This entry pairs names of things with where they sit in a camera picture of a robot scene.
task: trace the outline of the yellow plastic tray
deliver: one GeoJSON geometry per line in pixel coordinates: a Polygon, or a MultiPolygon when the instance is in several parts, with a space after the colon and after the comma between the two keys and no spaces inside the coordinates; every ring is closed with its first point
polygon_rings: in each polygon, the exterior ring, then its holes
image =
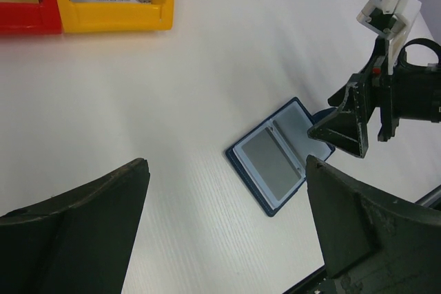
{"type": "Polygon", "coordinates": [[[142,3],[72,3],[57,0],[64,32],[169,30],[174,0],[142,3]]]}

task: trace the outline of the white table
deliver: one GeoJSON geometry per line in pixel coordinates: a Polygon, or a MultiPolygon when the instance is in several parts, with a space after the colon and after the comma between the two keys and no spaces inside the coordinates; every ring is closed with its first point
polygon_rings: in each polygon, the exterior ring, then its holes
{"type": "MultiPolygon", "coordinates": [[[[124,293],[282,293],[322,265],[307,187],[268,218],[223,151],[292,96],[326,106],[371,54],[366,1],[176,0],[171,32],[0,40],[0,213],[144,157],[124,293]]],[[[329,162],[407,200],[440,184],[439,126],[379,128],[329,162]]]]}

